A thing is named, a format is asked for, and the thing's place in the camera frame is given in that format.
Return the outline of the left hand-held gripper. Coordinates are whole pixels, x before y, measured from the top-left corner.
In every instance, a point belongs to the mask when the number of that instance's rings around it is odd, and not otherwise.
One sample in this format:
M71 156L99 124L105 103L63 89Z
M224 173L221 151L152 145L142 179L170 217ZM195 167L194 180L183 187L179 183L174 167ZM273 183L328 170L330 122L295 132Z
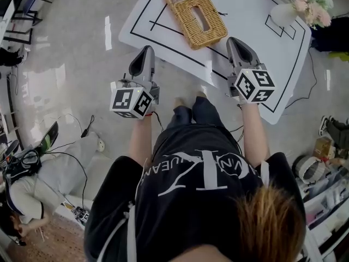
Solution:
M111 82L110 111L123 118L143 119L159 104L160 87L153 81L155 53L145 46L129 66L129 74L136 78L122 78Z

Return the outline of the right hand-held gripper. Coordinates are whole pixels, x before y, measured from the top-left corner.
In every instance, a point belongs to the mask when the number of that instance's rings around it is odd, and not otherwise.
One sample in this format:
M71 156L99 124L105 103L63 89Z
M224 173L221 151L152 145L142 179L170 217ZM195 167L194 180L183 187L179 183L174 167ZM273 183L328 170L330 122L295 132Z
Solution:
M264 103L275 91L275 83L256 52L243 41L229 37L226 41L229 62L237 65L228 77L228 96L246 103ZM240 59L247 65L239 63Z

